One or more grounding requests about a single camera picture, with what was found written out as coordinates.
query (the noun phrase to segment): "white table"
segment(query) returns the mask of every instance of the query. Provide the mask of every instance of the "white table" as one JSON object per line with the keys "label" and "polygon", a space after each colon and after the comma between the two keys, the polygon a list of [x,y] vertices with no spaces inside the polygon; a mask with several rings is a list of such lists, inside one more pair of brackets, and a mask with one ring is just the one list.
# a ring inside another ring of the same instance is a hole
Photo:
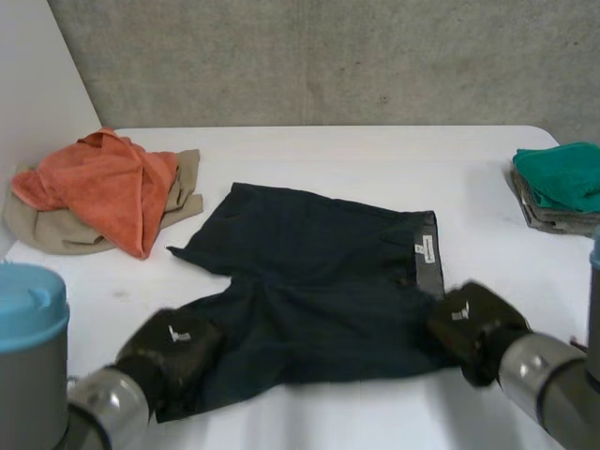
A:
{"label": "white table", "polygon": [[[218,293],[228,279],[175,259],[234,181],[300,188],[411,211],[435,210],[446,288],[477,279],[532,327],[585,341],[590,239],[530,230],[505,171],[519,147],[556,145],[534,127],[123,129],[149,151],[200,148],[205,212],[163,231],[151,257],[119,250],[44,255],[17,243],[9,260],[67,281],[70,374],[113,360],[156,309]],[[458,370],[412,380],[280,386],[219,411],[148,430],[146,450],[558,449],[498,387],[471,389]]]}

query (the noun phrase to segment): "folded gray cloth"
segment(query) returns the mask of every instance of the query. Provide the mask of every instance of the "folded gray cloth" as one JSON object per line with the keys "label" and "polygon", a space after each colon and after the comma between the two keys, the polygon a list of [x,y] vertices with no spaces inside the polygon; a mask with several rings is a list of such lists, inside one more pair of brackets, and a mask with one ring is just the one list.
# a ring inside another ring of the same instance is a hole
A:
{"label": "folded gray cloth", "polygon": [[518,204],[530,228],[554,234],[578,234],[593,237],[600,225],[600,213],[579,213],[561,209],[542,208],[533,198],[527,180],[515,167],[510,172],[517,192]]}
{"label": "folded gray cloth", "polygon": [[[177,173],[169,191],[160,229],[170,227],[203,211],[201,194],[192,195],[198,177],[199,150],[177,155]],[[20,173],[29,167],[21,167]],[[4,221],[20,241],[54,255],[86,255],[115,248],[89,225],[81,222],[68,209],[38,211],[10,192],[4,207]]]}

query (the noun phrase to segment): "blue lid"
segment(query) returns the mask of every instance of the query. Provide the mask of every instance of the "blue lid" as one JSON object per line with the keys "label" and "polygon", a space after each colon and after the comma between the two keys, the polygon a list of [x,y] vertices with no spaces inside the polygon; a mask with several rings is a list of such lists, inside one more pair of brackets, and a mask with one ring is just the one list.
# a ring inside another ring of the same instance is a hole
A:
{"label": "blue lid", "polygon": [[50,270],[0,263],[0,353],[47,342],[68,323],[65,281]]}
{"label": "blue lid", "polygon": [[600,227],[596,228],[596,233],[593,237],[593,250],[590,254],[590,263],[594,269],[600,269]]}

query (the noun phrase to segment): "beige cloth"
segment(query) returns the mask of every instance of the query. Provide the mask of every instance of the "beige cloth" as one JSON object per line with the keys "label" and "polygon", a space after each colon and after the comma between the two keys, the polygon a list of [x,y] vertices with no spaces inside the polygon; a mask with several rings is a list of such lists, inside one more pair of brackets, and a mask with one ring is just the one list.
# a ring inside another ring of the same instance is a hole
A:
{"label": "beige cloth", "polygon": [[[177,174],[169,191],[160,229],[203,211],[201,194],[192,195],[198,178],[199,150],[176,154]],[[29,170],[20,167],[17,173]],[[20,241],[45,253],[85,255],[115,248],[96,230],[81,222],[68,209],[38,211],[10,192],[4,207],[4,221]]]}

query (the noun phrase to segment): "orange towel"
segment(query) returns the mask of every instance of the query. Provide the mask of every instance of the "orange towel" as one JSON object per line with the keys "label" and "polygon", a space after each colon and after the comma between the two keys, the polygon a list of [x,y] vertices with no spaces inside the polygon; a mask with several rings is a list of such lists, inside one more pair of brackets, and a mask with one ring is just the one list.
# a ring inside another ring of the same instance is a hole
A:
{"label": "orange towel", "polygon": [[12,179],[12,191],[38,211],[68,208],[136,258],[145,259],[177,169],[174,153],[146,153],[109,128],[42,159]]}

